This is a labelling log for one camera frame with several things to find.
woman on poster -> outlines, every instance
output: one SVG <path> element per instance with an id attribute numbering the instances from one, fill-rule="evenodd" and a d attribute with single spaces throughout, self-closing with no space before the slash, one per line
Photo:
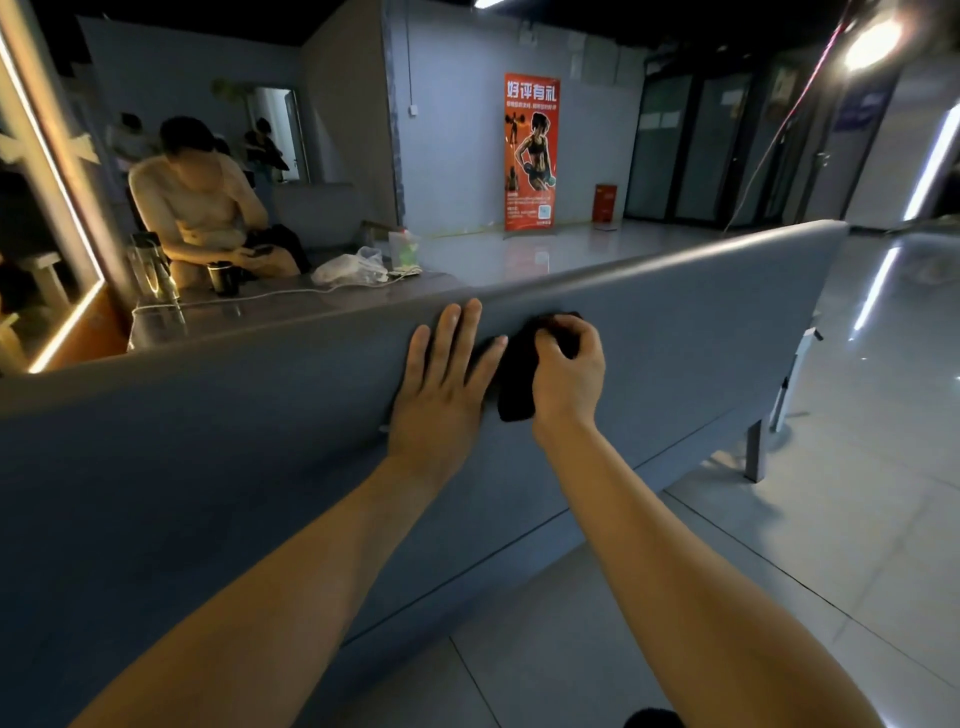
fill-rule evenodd
<path id="1" fill-rule="evenodd" d="M 547 149 L 546 133 L 550 129 L 550 120 L 546 114 L 539 111 L 534 113 L 530 121 L 531 133 L 516 148 L 516 161 L 527 173 L 530 186 L 536 190 L 544 190 L 557 183 L 550 169 L 550 151 Z M 529 161 L 523 160 L 523 153 L 527 153 Z"/>

right hand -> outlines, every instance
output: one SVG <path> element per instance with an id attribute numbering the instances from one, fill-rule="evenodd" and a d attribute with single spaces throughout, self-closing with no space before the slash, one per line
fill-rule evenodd
<path id="1" fill-rule="evenodd" d="M 593 428 L 603 390 L 606 362 L 600 334 L 583 319 L 557 314 L 554 321 L 580 337 L 580 351 L 567 359 L 557 340 L 545 329 L 535 339 L 540 363 L 534 375 L 534 437 L 542 447 L 553 434 L 573 427 Z"/>

person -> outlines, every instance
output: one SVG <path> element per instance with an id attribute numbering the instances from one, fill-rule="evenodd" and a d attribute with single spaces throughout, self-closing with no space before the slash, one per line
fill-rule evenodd
<path id="1" fill-rule="evenodd" d="M 544 190 L 557 183 L 550 169 L 550 150 L 547 149 L 546 133 L 550 130 L 550 120 L 546 114 L 534 112 L 530 120 L 530 135 L 520 142 L 514 156 L 516 162 L 527 173 L 530 186 L 536 190 Z M 528 161 L 523 160 L 523 153 L 527 153 Z"/>
<path id="2" fill-rule="evenodd" d="M 135 164 L 157 153 L 156 140 L 143 131 L 143 122 L 140 121 L 139 116 L 124 112 L 120 114 L 119 125 L 110 124 L 107 127 L 107 146 L 116 159 L 117 172 L 120 174 L 133 221 L 139 230 L 144 231 L 146 227 L 130 191 L 129 175 Z"/>
<path id="3" fill-rule="evenodd" d="M 270 135 L 274 132 L 270 122 L 262 116 L 256 120 L 253 129 L 244 134 L 247 147 L 247 161 L 263 164 L 280 172 L 288 172 L 290 167 L 283 160 L 283 153 L 277 148 Z"/>
<path id="4" fill-rule="evenodd" d="M 136 164 L 130 185 L 147 230 L 157 234 L 171 259 L 177 286 L 208 286 L 204 267 L 223 260 L 261 278 L 301 272 L 305 255 L 296 236 L 269 227 L 267 211 L 240 167 L 215 151 L 213 134 L 202 121 L 167 119 L 160 143 L 163 154 Z M 234 224 L 238 217 L 242 229 Z M 249 241 L 255 245 L 245 247 Z"/>
<path id="5" fill-rule="evenodd" d="M 496 338 L 468 369 L 480 316 L 475 299 L 448 306 L 432 346 L 427 326 L 414 331 L 384 460 L 127 667 L 74 728 L 294 721 L 377 574 L 476 441 L 506 346 Z M 556 323 L 580 349 L 567 359 L 537 333 L 533 434 L 678 720 L 882 728 L 827 651 L 687 530 L 604 438 L 594 421 L 600 336 L 574 316 Z"/>
<path id="6" fill-rule="evenodd" d="M 263 201 L 271 220 L 276 219 L 276 203 L 274 202 L 274 174 L 283 181 L 283 172 L 290 169 L 283 161 L 283 153 L 270 138 L 273 129 L 270 122 L 262 116 L 256 120 L 253 129 L 244 134 L 244 147 L 247 150 L 247 164 L 253 170 L 253 175 L 259 180 L 256 186 L 257 194 Z"/>

white plastic bag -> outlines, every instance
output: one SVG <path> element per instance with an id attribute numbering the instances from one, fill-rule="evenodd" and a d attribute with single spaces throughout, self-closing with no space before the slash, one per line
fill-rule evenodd
<path id="1" fill-rule="evenodd" d="M 383 254 L 364 246 L 355 255 L 344 254 L 328 260 L 312 274 L 317 285 L 380 285 L 388 279 Z"/>

hand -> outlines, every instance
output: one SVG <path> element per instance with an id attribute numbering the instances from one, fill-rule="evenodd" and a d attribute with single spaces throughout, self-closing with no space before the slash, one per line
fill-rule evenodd
<path id="1" fill-rule="evenodd" d="M 534 437 L 541 447 L 557 431 L 577 427 L 593 428 L 593 413 L 603 390 L 606 363 L 600 334 L 583 319 L 566 314 L 554 321 L 580 337 L 580 351 L 567 359 L 557 340 L 545 329 L 537 332 L 535 343 L 540 363 L 534 375 Z"/>
<path id="2" fill-rule="evenodd" d="M 498 337 L 467 377 L 481 310 L 476 299 L 467 303 L 454 342 L 460 306 L 452 303 L 444 309 L 425 371 L 430 327 L 414 331 L 394 402 L 387 460 L 436 491 L 460 470 L 473 448 L 484 393 L 507 346 L 507 337 Z"/>
<path id="3" fill-rule="evenodd" d="M 226 260 L 231 262 L 237 268 L 248 268 L 253 265 L 255 258 L 253 256 L 253 250 L 250 248 L 235 248 L 232 251 L 226 253 Z"/>

